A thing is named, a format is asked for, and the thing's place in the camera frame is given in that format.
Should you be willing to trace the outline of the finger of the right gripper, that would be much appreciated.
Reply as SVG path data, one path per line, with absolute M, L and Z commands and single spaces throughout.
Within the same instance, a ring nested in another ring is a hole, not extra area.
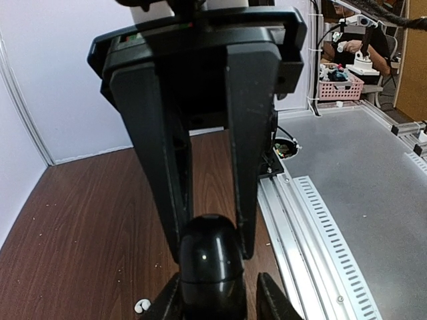
M 272 43 L 230 45 L 225 72 L 228 127 L 243 257 L 254 254 L 258 175 L 271 135 L 273 91 L 280 52 Z
M 192 158 L 188 130 L 153 63 L 115 71 L 111 91 L 149 181 L 174 261 L 193 217 Z

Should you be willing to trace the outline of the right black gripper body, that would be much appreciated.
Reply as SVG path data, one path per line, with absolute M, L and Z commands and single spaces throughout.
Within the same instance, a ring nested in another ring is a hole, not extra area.
M 280 64 L 272 93 L 296 90 L 304 62 L 307 26 L 297 9 L 244 7 L 198 13 L 191 21 L 166 17 L 96 37 L 87 62 L 101 79 L 101 94 L 113 102 L 109 81 L 122 67 L 153 62 L 167 77 L 188 129 L 226 125 L 224 70 L 231 45 L 272 43 Z

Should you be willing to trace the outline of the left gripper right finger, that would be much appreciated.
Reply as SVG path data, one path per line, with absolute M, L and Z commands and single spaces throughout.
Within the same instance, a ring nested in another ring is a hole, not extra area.
M 303 319 L 268 273 L 258 274 L 256 314 L 257 320 Z

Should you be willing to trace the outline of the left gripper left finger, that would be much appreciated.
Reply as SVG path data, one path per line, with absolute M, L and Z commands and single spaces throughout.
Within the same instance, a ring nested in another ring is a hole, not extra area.
M 181 320 L 180 274 L 175 273 L 166 283 L 151 306 L 141 316 L 142 320 Z

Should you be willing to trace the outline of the white earbud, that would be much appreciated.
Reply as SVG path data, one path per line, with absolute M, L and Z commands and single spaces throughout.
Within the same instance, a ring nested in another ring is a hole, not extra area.
M 151 301 L 149 299 L 140 299 L 135 305 L 134 305 L 134 311 L 137 314 L 142 314 L 146 312 L 151 307 Z

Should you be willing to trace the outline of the black round charging case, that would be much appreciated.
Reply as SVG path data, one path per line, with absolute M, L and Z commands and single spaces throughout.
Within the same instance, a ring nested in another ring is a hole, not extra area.
M 233 223 L 203 215 L 186 226 L 179 249 L 185 319 L 246 319 L 244 262 Z

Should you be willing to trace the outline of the right circuit board with leds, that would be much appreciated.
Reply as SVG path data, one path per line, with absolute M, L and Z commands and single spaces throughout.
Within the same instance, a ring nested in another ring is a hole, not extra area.
M 278 138 L 274 141 L 274 151 L 280 159 L 289 159 L 297 155 L 302 146 L 295 139 Z

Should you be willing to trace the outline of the pink plastic basket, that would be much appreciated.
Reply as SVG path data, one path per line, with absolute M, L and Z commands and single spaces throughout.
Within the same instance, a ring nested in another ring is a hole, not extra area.
M 320 101 L 357 101 L 360 99 L 364 82 L 350 73 L 348 81 L 319 81 Z

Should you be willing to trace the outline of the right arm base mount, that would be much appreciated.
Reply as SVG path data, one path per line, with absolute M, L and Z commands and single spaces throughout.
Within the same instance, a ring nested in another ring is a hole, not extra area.
M 260 165 L 259 179 L 274 177 L 284 172 L 284 168 L 274 151 L 276 133 L 278 130 L 278 112 L 273 110 L 270 122 L 268 123 L 267 133 L 262 153 L 262 162 Z

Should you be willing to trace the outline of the left aluminium frame post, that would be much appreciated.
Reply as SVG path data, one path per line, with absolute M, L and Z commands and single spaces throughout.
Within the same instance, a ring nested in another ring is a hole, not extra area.
M 6 90 L 10 96 L 11 102 L 27 132 L 32 140 L 37 152 L 41 156 L 46 166 L 55 165 L 55 160 L 47 148 L 34 119 L 29 111 L 24 94 L 20 88 L 17 76 L 9 61 L 6 43 L 3 35 L 1 35 L 1 78 L 5 84 Z

